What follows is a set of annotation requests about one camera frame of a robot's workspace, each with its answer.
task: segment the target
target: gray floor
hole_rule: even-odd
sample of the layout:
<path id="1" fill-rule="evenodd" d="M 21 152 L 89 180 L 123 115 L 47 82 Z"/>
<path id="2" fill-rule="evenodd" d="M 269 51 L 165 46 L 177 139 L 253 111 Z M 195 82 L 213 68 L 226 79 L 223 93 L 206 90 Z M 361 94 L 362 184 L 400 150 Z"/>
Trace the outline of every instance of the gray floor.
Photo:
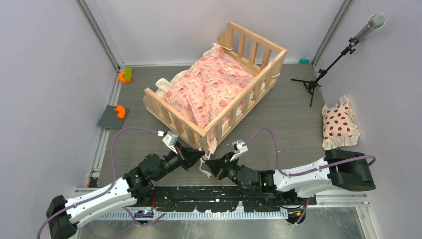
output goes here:
<path id="1" fill-rule="evenodd" d="M 79 239 L 365 238 L 355 208 L 309 208 L 298 227 L 285 220 L 159 221 L 145 228 L 133 225 L 132 221 L 93 221 L 81 229 Z"/>
<path id="2" fill-rule="evenodd" d="M 156 90 L 159 78 L 171 80 L 174 75 L 188 66 L 138 67 L 133 69 L 133 81 L 124 84 L 120 91 L 118 104 L 130 108 L 123 127 L 143 126 L 167 131 L 167 128 L 150 114 L 143 103 L 146 87 Z M 318 160 L 324 156 L 322 149 L 322 117 L 324 105 L 319 89 L 315 90 L 313 106 L 309 108 L 310 95 L 303 85 L 290 81 L 290 78 L 313 80 L 314 71 L 309 64 L 285 64 L 273 89 L 258 103 L 233 132 L 218 147 L 211 158 L 222 157 L 231 151 L 233 141 L 247 141 L 259 127 L 269 127 L 278 141 L 281 165 L 291 168 Z M 107 143 L 103 166 L 98 185 L 105 186 L 112 181 L 110 145 L 117 130 L 112 130 Z M 275 149 L 270 135 L 262 131 L 248 146 L 249 151 L 240 163 L 255 170 L 275 169 Z M 136 167 L 143 157 L 150 153 L 167 154 L 161 139 L 148 132 L 129 131 L 123 133 L 115 145 L 117 175 L 122 176 Z M 232 185 L 229 180 L 207 178 L 198 170 L 199 163 L 188 172 L 178 168 L 154 185 Z"/>

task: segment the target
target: white bracket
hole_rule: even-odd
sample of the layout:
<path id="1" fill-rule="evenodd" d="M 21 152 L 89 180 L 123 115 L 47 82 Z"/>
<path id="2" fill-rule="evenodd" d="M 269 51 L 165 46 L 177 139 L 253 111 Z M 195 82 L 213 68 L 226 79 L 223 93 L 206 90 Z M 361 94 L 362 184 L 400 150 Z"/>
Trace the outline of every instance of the white bracket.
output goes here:
<path id="1" fill-rule="evenodd" d="M 238 140 L 231 144 L 234 148 L 234 155 L 231 158 L 230 162 L 240 158 L 248 151 L 248 146 L 243 146 L 244 144 L 245 143 L 243 142 L 243 140 Z"/>
<path id="2" fill-rule="evenodd" d="M 177 141 L 177 134 L 175 134 L 172 131 L 167 132 L 166 136 L 164 136 L 163 138 L 163 143 L 173 152 L 175 152 L 177 154 L 177 151 L 174 147 L 174 145 L 176 145 L 176 141 Z"/>
<path id="3" fill-rule="evenodd" d="M 324 161 L 324 158 L 321 158 L 313 163 L 283 171 L 289 175 L 304 172 L 309 169 L 319 169 L 321 166 L 327 164 L 328 163 Z M 317 170 L 302 176 L 284 176 L 279 171 L 276 171 L 274 174 L 274 184 L 277 185 L 277 191 L 287 192 L 294 189 L 298 197 L 309 198 L 318 192 L 337 189 L 337 187 L 332 184 L 331 179 L 328 178 L 329 173 L 329 168 Z"/>
<path id="4" fill-rule="evenodd" d="M 109 187 L 110 184 L 88 194 L 67 199 L 65 207 L 75 205 L 77 202 L 107 191 L 107 193 L 101 197 L 68 209 L 66 213 L 71 216 L 69 221 L 71 223 L 77 223 L 78 228 L 81 228 L 100 215 L 136 203 L 137 199 L 132 197 L 132 194 L 127 191 L 129 185 L 125 179 L 119 178 L 110 191 L 108 191 Z"/>

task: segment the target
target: white wall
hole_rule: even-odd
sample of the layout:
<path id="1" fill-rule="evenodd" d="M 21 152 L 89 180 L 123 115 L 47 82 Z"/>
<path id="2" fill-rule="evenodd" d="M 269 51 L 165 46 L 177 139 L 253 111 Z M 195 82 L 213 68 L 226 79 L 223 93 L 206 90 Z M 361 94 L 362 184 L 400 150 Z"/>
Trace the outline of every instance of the white wall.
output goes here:
<path id="1" fill-rule="evenodd" d="M 353 98 L 361 137 L 348 149 L 379 159 L 371 168 L 377 189 L 369 197 L 387 239 L 422 236 L 421 9 L 418 0 L 356 0 L 318 64 L 330 65 L 369 16 L 386 14 L 386 25 L 341 59 L 321 83 L 329 105 L 343 94 Z"/>
<path id="2" fill-rule="evenodd" d="M 1 1 L 0 22 L 0 238 L 35 238 L 86 180 L 115 70 L 73 0 Z"/>
<path id="3" fill-rule="evenodd" d="M 89 2 L 90 8 L 97 5 L 103 17 L 97 17 L 98 22 L 106 24 L 102 31 L 109 30 L 112 36 L 109 42 L 115 43 L 116 55 L 126 65 L 193 63 L 212 47 L 229 21 L 286 48 L 285 62 L 313 59 L 342 3 L 340 0 Z"/>

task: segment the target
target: wooden crib post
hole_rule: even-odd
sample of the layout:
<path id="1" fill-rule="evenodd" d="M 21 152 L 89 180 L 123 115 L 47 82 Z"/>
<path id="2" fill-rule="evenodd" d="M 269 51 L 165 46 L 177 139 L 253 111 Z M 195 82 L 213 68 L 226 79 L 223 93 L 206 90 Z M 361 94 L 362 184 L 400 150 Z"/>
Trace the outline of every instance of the wooden crib post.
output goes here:
<path id="1" fill-rule="evenodd" d="M 196 140 L 195 140 L 194 132 L 190 128 L 186 128 L 186 136 L 188 137 L 189 143 L 191 143 L 192 145 L 195 145 Z"/>
<path id="2" fill-rule="evenodd" d="M 237 56 L 240 59 L 243 58 L 243 52 L 245 51 L 245 41 L 246 41 L 246 36 L 241 33 L 240 39 L 239 39 L 239 47 L 238 47 L 238 50 L 237 50 Z"/>
<path id="3" fill-rule="evenodd" d="M 168 112 L 168 111 L 167 111 L 164 107 L 162 107 L 162 106 L 160 106 L 160 110 L 161 110 L 161 114 L 163 115 L 164 121 L 165 121 L 167 124 L 171 124 L 171 123 L 172 123 L 172 121 L 171 121 L 171 118 L 170 118 L 169 112 Z"/>
<path id="4" fill-rule="evenodd" d="M 236 124 L 236 117 L 237 117 L 237 106 L 234 107 L 231 111 L 230 111 L 230 117 L 228 120 L 228 126 L 229 127 L 234 127 L 234 125 Z"/>
<path id="5" fill-rule="evenodd" d="M 258 101 L 259 96 L 261 95 L 262 81 L 264 81 L 264 79 L 261 79 L 258 82 L 258 84 L 256 84 L 256 86 L 255 86 L 255 91 L 253 93 L 253 100 L 254 101 Z"/>
<path id="6" fill-rule="evenodd" d="M 221 138 L 222 138 L 222 134 L 223 134 L 222 129 L 223 129 L 223 121 L 218 123 L 217 127 L 215 127 L 215 138 L 217 139 L 218 144 L 221 143 Z"/>
<path id="7" fill-rule="evenodd" d="M 199 139 L 199 145 L 201 149 L 205 152 L 205 155 L 208 155 L 210 151 L 208 150 L 207 136 L 206 135 L 204 137 L 199 136 L 198 139 Z"/>
<path id="8" fill-rule="evenodd" d="M 248 111 L 249 106 L 249 99 L 250 99 L 250 91 L 246 93 L 246 96 L 243 98 L 243 104 L 242 104 L 242 113 L 245 115 Z"/>
<path id="9" fill-rule="evenodd" d="M 261 70 L 264 69 L 268 65 L 268 61 L 270 60 L 270 55 L 271 55 L 271 49 L 266 47 L 264 56 L 262 57 Z"/>
<path id="10" fill-rule="evenodd" d="M 173 117 L 173 122 L 174 122 L 174 127 L 176 128 L 176 133 L 178 134 L 178 135 L 181 135 L 181 134 L 183 134 L 183 127 L 182 127 L 182 125 L 180 124 L 180 121 L 179 121 L 179 119 L 177 118 L 177 117 L 174 117 L 174 116 L 172 116 Z"/>
<path id="11" fill-rule="evenodd" d="M 271 82 L 273 82 L 273 72 L 272 71 L 269 71 L 265 75 L 265 90 L 266 91 L 270 89 Z"/>
<path id="12" fill-rule="evenodd" d="M 157 103 L 154 101 L 154 99 L 149 97 L 149 95 L 146 95 L 144 97 L 144 103 L 146 104 L 147 108 L 149 108 L 154 114 L 158 115 Z"/>
<path id="13" fill-rule="evenodd" d="M 281 71 L 281 67 L 283 66 L 283 62 L 284 62 L 284 58 L 286 57 L 286 54 L 284 54 L 281 58 L 280 58 L 280 60 L 279 60 L 279 62 L 277 63 L 277 65 L 274 67 L 274 70 L 273 70 L 273 75 L 271 76 L 272 77 L 272 79 L 274 79 L 274 81 L 277 81 L 277 79 L 278 79 L 278 75 L 279 75 L 279 73 L 280 73 L 280 71 Z"/>
<path id="14" fill-rule="evenodd" d="M 251 52 L 249 54 L 249 64 L 254 65 L 255 64 L 255 58 L 256 58 L 256 51 L 258 50 L 258 42 L 253 40 L 252 46 L 251 46 Z"/>
<path id="15" fill-rule="evenodd" d="M 230 25 L 227 25 L 226 31 L 218 37 L 217 42 L 228 49 L 233 48 L 233 28 Z"/>

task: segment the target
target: pink pillow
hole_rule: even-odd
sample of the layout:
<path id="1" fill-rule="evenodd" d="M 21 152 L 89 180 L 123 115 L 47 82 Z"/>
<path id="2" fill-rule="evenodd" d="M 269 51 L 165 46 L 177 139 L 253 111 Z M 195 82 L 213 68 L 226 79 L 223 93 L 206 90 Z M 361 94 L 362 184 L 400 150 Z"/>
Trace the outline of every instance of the pink pillow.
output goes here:
<path id="1" fill-rule="evenodd" d="M 347 96 L 340 98 L 340 105 L 331 108 L 325 105 L 322 108 L 324 150 L 357 144 L 360 133 L 352 122 L 354 114 L 352 101 Z"/>

